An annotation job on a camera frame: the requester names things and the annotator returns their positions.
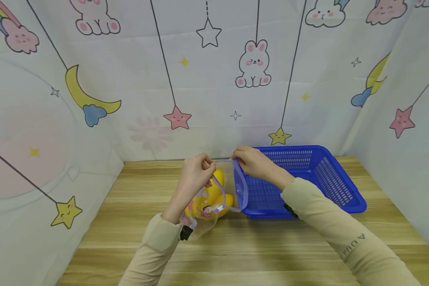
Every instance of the person's left hand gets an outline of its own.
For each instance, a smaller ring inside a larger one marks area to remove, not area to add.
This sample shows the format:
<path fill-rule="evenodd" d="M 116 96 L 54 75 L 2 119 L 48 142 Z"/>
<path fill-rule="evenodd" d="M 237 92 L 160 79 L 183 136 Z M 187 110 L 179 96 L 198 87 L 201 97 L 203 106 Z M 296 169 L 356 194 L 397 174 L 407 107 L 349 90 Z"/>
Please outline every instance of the person's left hand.
<path fill-rule="evenodd" d="M 215 163 L 202 153 L 190 159 L 185 159 L 181 168 L 181 177 L 168 207 L 162 214 L 164 220 L 177 224 L 184 209 L 202 189 L 211 187 L 210 181 L 215 171 Z"/>

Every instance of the yellow star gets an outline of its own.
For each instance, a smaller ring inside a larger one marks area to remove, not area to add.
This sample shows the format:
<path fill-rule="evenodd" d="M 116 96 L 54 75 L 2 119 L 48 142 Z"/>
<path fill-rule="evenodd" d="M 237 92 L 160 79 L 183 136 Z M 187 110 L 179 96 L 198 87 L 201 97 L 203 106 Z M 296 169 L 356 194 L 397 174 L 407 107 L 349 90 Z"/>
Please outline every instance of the yellow star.
<path fill-rule="evenodd" d="M 305 102 L 305 101 L 307 101 L 307 99 L 309 99 L 310 97 L 308 96 L 308 94 L 307 93 L 305 93 L 305 94 L 303 94 L 302 96 L 301 96 L 301 99 L 303 99 L 303 102 Z"/>
<path fill-rule="evenodd" d="M 76 201 L 74 196 L 66 203 L 56 203 L 58 215 L 50 226 L 56 226 L 63 223 L 67 229 L 70 229 L 74 218 L 82 213 L 82 210 L 76 207 Z"/>
<path fill-rule="evenodd" d="M 39 148 L 30 147 L 30 155 L 28 157 L 39 157 Z"/>
<path fill-rule="evenodd" d="M 187 65 L 188 65 L 188 60 L 187 60 L 187 58 L 185 58 L 185 57 L 183 56 L 183 59 L 182 59 L 182 60 L 180 60 L 178 63 L 183 64 L 183 66 L 187 66 Z"/>
<path fill-rule="evenodd" d="M 286 145 L 286 139 L 292 135 L 284 133 L 283 129 L 280 127 L 276 133 L 271 133 L 268 136 L 272 139 L 272 145 L 277 143 Z"/>

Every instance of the beige sleeve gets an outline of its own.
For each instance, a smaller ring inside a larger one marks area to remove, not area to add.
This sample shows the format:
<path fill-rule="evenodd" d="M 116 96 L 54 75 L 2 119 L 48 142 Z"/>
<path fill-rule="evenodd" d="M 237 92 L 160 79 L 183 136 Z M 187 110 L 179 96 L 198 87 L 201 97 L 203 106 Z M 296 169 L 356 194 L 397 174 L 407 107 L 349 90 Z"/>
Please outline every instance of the beige sleeve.
<path fill-rule="evenodd" d="M 327 199 L 311 182 L 296 178 L 281 197 L 332 246 L 360 285 L 420 285 L 383 241 Z"/>
<path fill-rule="evenodd" d="M 153 217 L 119 286 L 157 285 L 163 269 L 178 246 L 181 228 L 181 224 L 175 225 L 163 220 L 161 214 Z"/>

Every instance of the crescent moon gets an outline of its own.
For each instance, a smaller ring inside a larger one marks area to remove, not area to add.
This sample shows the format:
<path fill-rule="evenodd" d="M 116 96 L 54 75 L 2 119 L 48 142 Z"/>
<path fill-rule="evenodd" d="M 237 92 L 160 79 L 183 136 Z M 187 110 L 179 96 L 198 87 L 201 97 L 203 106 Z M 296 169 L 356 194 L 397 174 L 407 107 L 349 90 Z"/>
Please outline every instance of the crescent moon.
<path fill-rule="evenodd" d="M 111 114 L 116 112 L 122 101 L 118 100 L 116 102 L 104 102 L 98 99 L 94 99 L 89 96 L 87 93 L 82 90 L 78 81 L 78 67 L 79 65 L 70 67 L 65 73 L 66 86 L 70 91 L 74 101 L 79 105 L 80 108 L 84 108 L 85 105 L 95 105 L 97 107 L 101 107 L 105 109 L 107 114 Z"/>
<path fill-rule="evenodd" d="M 370 75 L 367 78 L 367 84 L 366 87 L 372 88 L 371 94 L 376 93 L 381 85 L 383 84 L 383 82 L 385 81 L 386 77 L 381 80 L 378 81 L 378 77 L 380 76 L 380 73 L 383 71 L 383 67 L 385 66 L 387 59 L 389 58 L 389 54 L 386 55 L 386 57 L 384 57 L 373 69 L 372 72 L 370 73 Z"/>

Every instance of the yellow rubber duck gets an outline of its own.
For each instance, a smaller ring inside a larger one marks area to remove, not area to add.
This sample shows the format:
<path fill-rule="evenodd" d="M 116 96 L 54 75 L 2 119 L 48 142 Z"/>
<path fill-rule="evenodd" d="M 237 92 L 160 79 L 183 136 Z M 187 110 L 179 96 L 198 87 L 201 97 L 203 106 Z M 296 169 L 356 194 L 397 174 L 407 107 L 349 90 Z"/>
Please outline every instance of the yellow rubber duck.
<path fill-rule="evenodd" d="M 214 177 L 221 186 L 224 186 L 224 174 L 221 170 L 216 170 L 214 172 Z M 216 204 L 222 205 L 224 203 L 224 195 L 220 187 L 214 183 L 212 178 L 210 181 L 212 186 L 204 187 L 185 208 L 184 213 L 186 216 L 204 220 L 213 220 L 215 218 L 215 214 L 212 212 L 210 207 Z M 225 196 L 225 205 L 227 207 L 231 207 L 233 205 L 233 196 L 228 193 Z M 219 218 L 224 216 L 227 211 L 229 211 L 229 209 L 224 208 L 222 211 L 217 213 L 217 217 Z"/>

